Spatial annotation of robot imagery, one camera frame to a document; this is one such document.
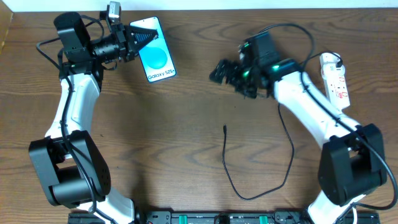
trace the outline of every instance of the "green led light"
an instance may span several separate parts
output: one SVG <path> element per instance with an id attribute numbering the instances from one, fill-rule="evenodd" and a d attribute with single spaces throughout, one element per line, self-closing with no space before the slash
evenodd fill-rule
<path id="1" fill-rule="evenodd" d="M 249 76 L 249 71 L 245 71 L 245 72 L 243 73 L 243 77 L 244 77 L 244 78 L 246 78 L 247 76 Z"/>

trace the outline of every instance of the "white power strip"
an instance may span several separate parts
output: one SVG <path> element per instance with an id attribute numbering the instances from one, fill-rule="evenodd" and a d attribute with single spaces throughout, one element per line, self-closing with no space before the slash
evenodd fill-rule
<path id="1" fill-rule="evenodd" d="M 336 67 L 339 61 L 340 59 L 331 53 L 324 53 L 320 56 L 321 74 L 325 84 L 326 97 L 334 107 L 341 111 L 349 106 L 349 97 L 344 76 L 346 68 L 344 65 L 340 68 Z"/>

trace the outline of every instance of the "wood grain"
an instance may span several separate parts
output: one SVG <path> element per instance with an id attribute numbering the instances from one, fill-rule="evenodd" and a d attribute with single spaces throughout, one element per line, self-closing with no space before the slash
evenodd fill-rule
<path id="1" fill-rule="evenodd" d="M 12 11 L 0 1 L 0 54 L 12 20 Z"/>
<path id="2" fill-rule="evenodd" d="M 0 55 L 0 220 L 65 223 L 68 209 L 47 201 L 30 163 L 29 143 L 50 127 L 60 98 L 56 69 L 35 44 L 56 36 L 58 13 L 17 13 Z M 97 12 L 88 13 L 98 17 Z M 284 9 L 245 11 L 129 11 L 123 21 L 158 16 L 178 75 L 148 84 L 139 59 L 106 72 L 96 103 L 92 138 L 106 159 L 112 185 L 144 208 L 264 211 L 303 208 L 320 191 L 320 150 L 287 109 L 282 114 L 296 154 L 284 188 L 252 202 L 235 196 L 221 163 L 222 125 L 228 125 L 227 164 L 239 191 L 258 194 L 282 182 L 291 153 L 273 99 L 244 99 L 230 86 L 208 80 L 222 58 L 237 59 L 237 46 L 261 28 L 296 22 L 310 30 L 317 51 L 344 58 L 351 106 L 345 111 L 384 135 L 387 162 L 398 174 L 398 10 Z M 89 29 L 92 37 L 100 30 Z M 283 53 L 303 60 L 308 40 L 294 29 L 275 29 Z M 55 57 L 60 43 L 44 50 Z M 323 88 L 319 62 L 308 65 Z M 390 183 L 366 198 L 385 205 Z M 395 223 L 398 209 L 381 212 Z"/>

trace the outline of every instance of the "smartphone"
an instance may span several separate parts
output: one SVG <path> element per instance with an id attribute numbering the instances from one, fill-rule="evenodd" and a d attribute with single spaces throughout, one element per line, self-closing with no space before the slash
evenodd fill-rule
<path id="1" fill-rule="evenodd" d="M 130 26 L 156 29 L 158 38 L 149 42 L 143 49 L 139 51 L 142 66 L 148 82 L 156 82 L 177 74 L 174 63 L 164 39 L 162 27 L 157 17 L 131 22 Z"/>

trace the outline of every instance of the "blue circle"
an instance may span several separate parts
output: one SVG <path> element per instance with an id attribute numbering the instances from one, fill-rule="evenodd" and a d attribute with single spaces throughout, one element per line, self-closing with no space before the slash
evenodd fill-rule
<path id="1" fill-rule="evenodd" d="M 158 47 L 144 47 L 141 50 L 141 58 L 153 69 L 160 69 L 167 63 L 167 55 Z"/>

